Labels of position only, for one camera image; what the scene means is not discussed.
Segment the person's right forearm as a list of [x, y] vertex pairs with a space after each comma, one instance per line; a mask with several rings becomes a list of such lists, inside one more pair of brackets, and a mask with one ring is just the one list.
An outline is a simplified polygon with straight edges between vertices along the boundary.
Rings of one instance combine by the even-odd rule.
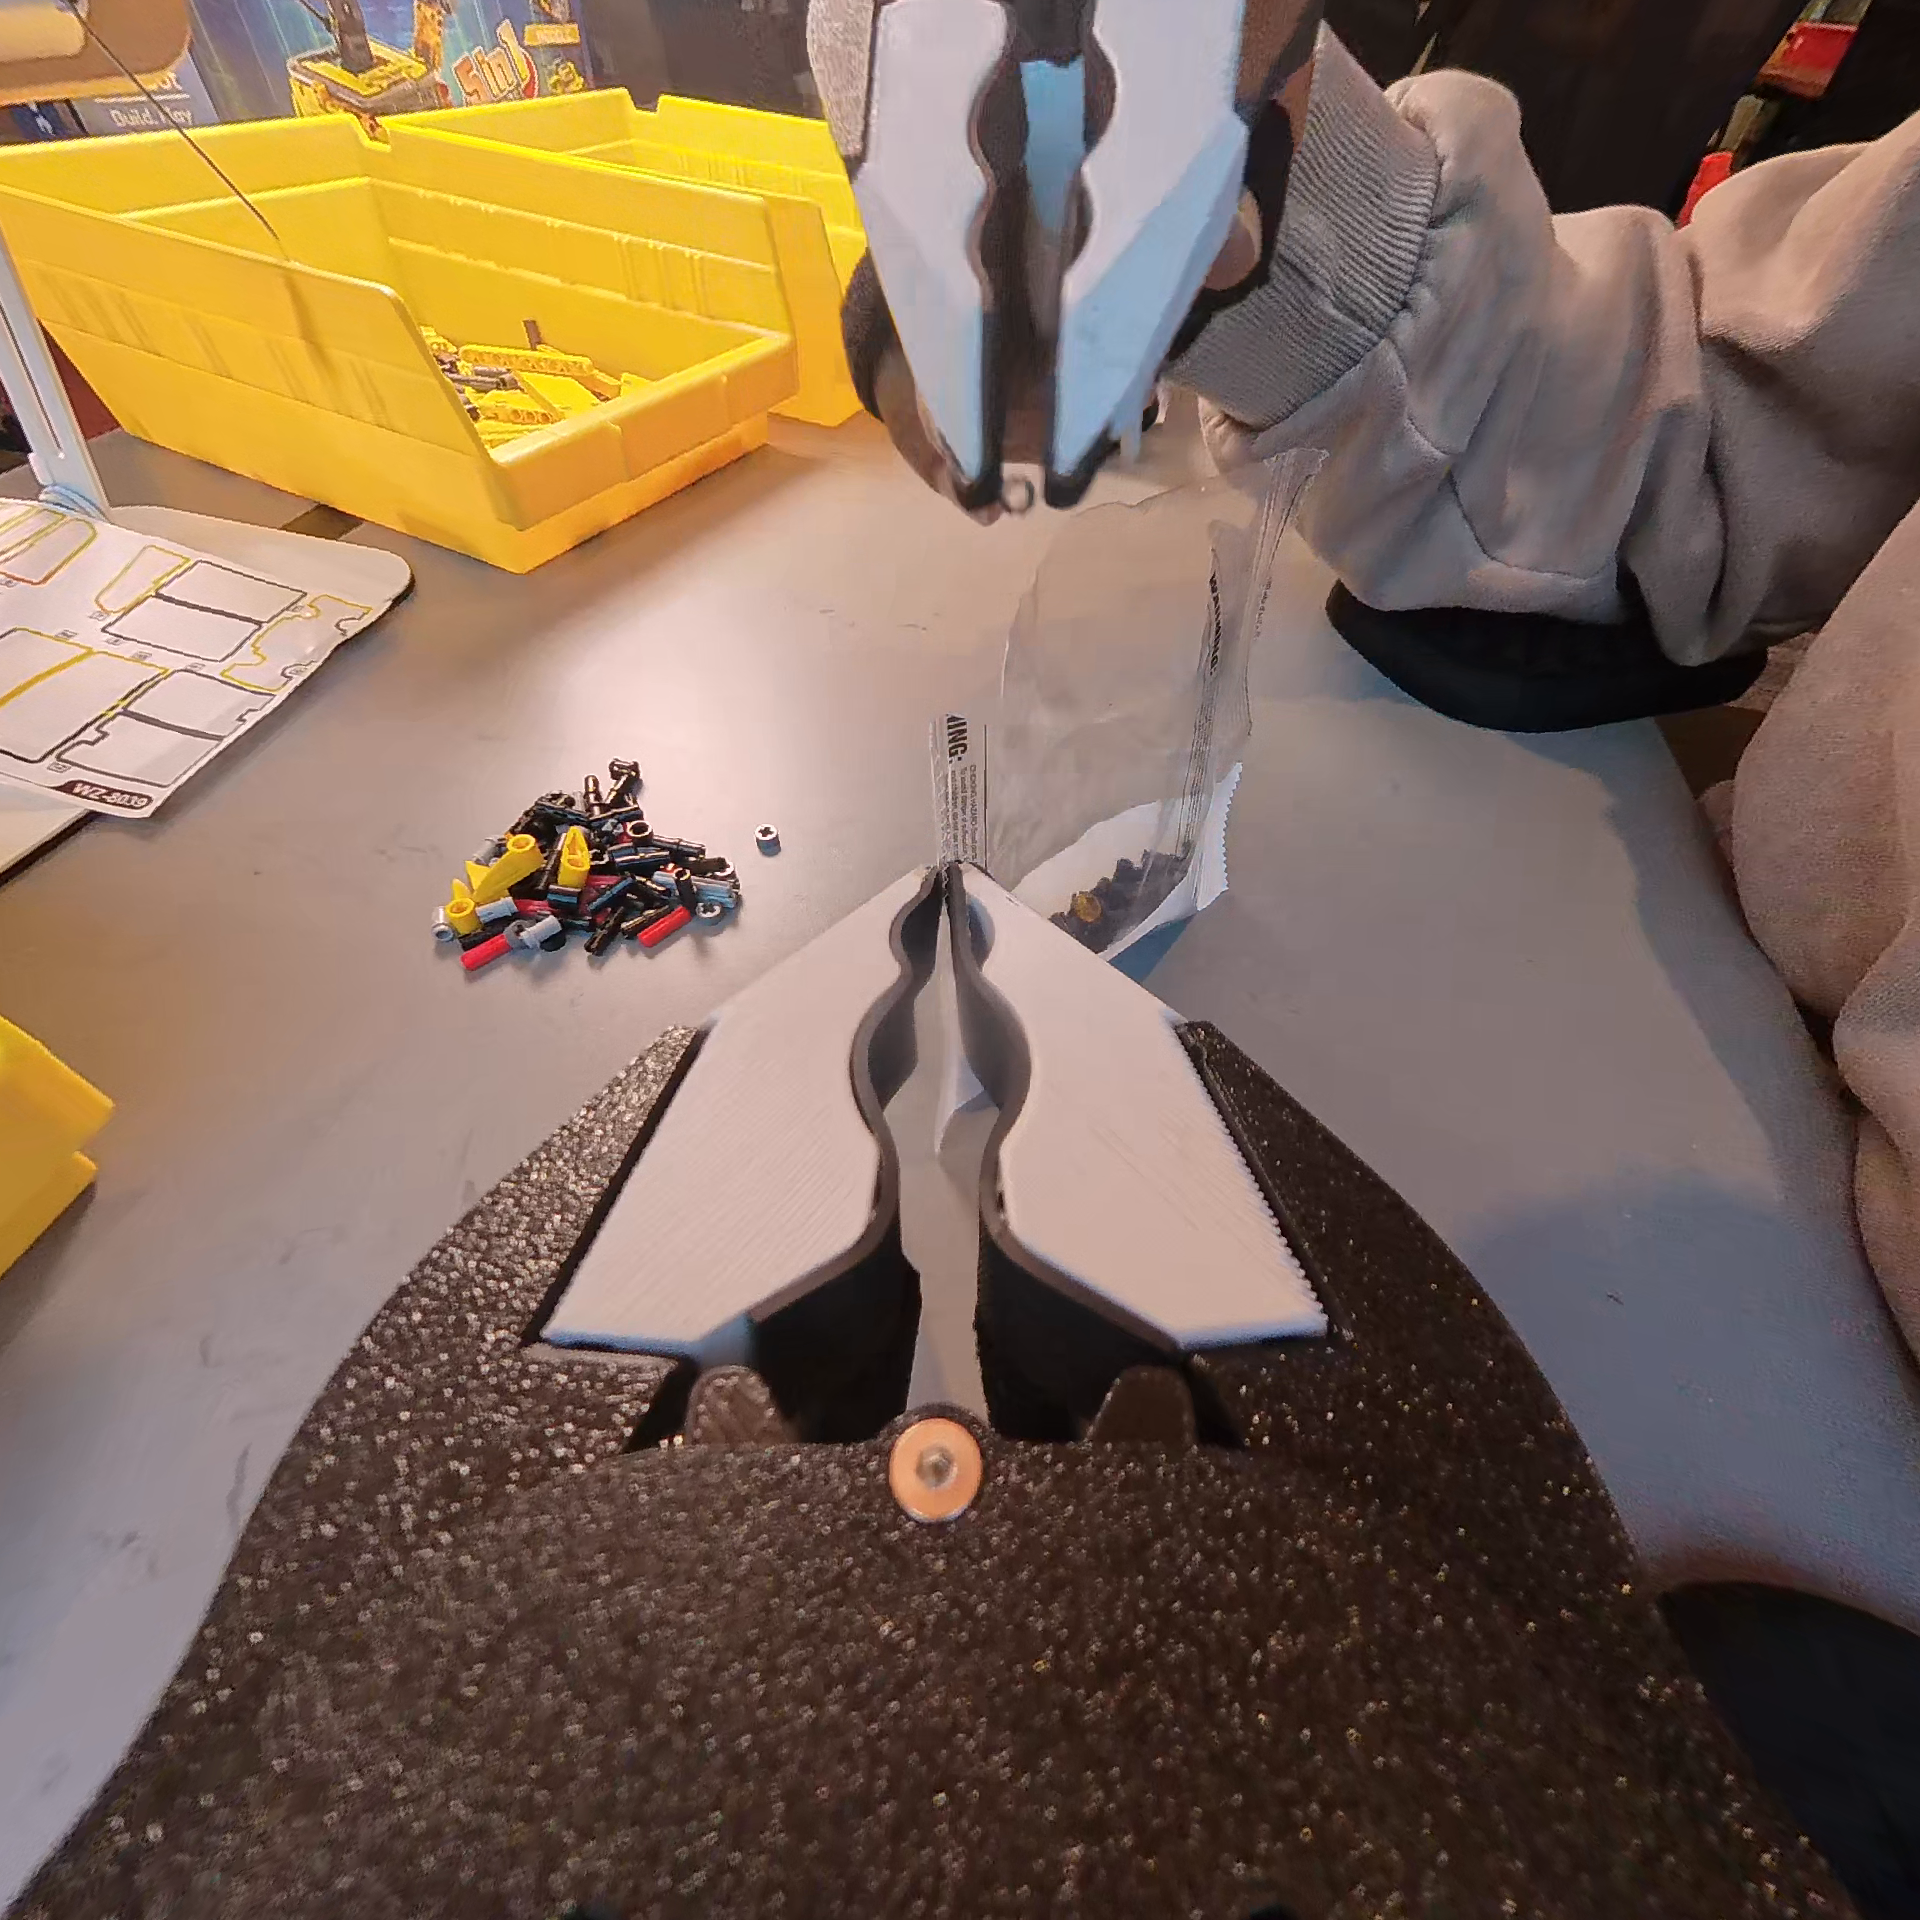
[[1918, 125], [1739, 171], [1675, 228], [1549, 212], [1500, 84], [1322, 29], [1265, 276], [1169, 375], [1223, 467], [1322, 449], [1366, 605], [1647, 615], [1702, 666], [1834, 613], [1918, 490]]

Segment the pile of mixed small plastic parts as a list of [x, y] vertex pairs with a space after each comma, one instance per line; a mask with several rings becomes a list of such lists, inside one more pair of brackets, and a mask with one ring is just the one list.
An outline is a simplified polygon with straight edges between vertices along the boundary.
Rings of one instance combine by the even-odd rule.
[[430, 921], [434, 946], [470, 977], [581, 949], [653, 953], [726, 925], [745, 901], [737, 862], [657, 826], [633, 756], [534, 793], [479, 841]]

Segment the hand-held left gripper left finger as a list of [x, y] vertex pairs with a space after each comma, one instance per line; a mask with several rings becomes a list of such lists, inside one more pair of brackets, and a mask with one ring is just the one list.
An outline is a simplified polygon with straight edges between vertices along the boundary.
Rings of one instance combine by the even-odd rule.
[[547, 1316], [555, 1349], [745, 1357], [898, 1222], [887, 1108], [919, 1066], [914, 1004], [943, 877], [894, 881], [700, 1028]]

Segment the yellow storage bin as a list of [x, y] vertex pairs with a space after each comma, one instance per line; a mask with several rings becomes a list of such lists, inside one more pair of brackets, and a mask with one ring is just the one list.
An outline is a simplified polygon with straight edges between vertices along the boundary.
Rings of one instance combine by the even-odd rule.
[[778, 269], [799, 355], [799, 390], [780, 415], [837, 427], [859, 414], [841, 311], [867, 235], [822, 118], [671, 94], [638, 107], [623, 90], [598, 86], [407, 111], [388, 118], [388, 127], [478, 138], [764, 199], [773, 211]]
[[[145, 441], [525, 574], [732, 463], [799, 388], [761, 199], [427, 142], [253, 207], [78, 151], [5, 170], [33, 301]], [[430, 347], [549, 347], [614, 398], [493, 449]]]

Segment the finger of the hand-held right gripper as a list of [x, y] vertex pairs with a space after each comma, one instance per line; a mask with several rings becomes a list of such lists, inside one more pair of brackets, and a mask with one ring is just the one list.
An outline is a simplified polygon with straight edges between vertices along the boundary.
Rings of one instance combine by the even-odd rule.
[[1251, 146], [1241, 3], [1037, 4], [1037, 383], [1052, 507], [1139, 441]]
[[877, 4], [853, 190], [853, 382], [908, 468], [996, 521], [1005, 449], [1042, 453], [1037, 199], [1018, 4]]

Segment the clear plastic bag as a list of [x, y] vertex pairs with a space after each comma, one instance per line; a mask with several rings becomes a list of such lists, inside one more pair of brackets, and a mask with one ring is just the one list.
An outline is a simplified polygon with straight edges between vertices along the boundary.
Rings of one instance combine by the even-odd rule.
[[1228, 889], [1251, 661], [1322, 462], [1295, 449], [1062, 524], [995, 701], [929, 730], [941, 862], [1110, 963]]

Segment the person's beige printed sweatshirt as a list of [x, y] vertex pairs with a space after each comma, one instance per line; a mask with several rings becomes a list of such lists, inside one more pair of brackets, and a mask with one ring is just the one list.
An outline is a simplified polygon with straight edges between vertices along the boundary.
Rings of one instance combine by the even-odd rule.
[[1745, 919], [1855, 1105], [1855, 1226], [1918, 1349], [1918, 597], [1861, 578], [1746, 746]]

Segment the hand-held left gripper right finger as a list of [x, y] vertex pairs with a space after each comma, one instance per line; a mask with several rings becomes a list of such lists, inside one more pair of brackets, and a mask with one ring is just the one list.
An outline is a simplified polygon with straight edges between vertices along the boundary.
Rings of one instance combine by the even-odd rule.
[[1324, 1337], [1329, 1311], [1180, 1017], [977, 866], [953, 870], [980, 1213], [1042, 1282], [1169, 1353]]

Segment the robot kit box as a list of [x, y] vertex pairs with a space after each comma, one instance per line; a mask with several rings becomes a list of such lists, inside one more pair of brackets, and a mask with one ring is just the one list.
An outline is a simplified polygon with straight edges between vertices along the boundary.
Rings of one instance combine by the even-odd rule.
[[364, 124], [585, 91], [591, 62], [570, 3], [266, 4], [295, 114]]

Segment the black high-back chair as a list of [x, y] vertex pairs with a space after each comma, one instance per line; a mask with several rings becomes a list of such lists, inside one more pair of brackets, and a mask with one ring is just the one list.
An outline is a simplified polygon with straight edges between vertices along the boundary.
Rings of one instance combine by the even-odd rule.
[[1796, 3], [1329, 3], [1379, 82], [1455, 69], [1519, 102], [1551, 211], [1677, 212]]

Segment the grey desk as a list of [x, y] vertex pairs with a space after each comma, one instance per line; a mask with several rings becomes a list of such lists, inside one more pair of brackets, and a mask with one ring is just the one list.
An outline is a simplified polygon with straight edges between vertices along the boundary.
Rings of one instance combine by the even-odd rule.
[[[393, 1287], [667, 1023], [932, 851], [929, 725], [993, 705], [1050, 535], [870, 423], [527, 577], [375, 526], [411, 599], [154, 823], [5, 882], [5, 1017], [107, 1092], [99, 1179], [5, 1275], [9, 1901], [154, 1710], [279, 1453]], [[1330, 631], [1283, 542], [1230, 892], [1147, 953], [1451, 1244], [1662, 1581], [1916, 1620], [1916, 1385], [1852, 1117], [1651, 726], [1500, 737]], [[658, 950], [467, 973], [468, 852], [611, 756], [726, 852]]]

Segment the yellow flat box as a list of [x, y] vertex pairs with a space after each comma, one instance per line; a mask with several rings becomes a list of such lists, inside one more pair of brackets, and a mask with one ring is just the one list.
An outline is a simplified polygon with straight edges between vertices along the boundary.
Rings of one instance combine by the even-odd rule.
[[45, 1044], [3, 1020], [3, 1271], [45, 1235], [95, 1177], [90, 1142], [113, 1100]]

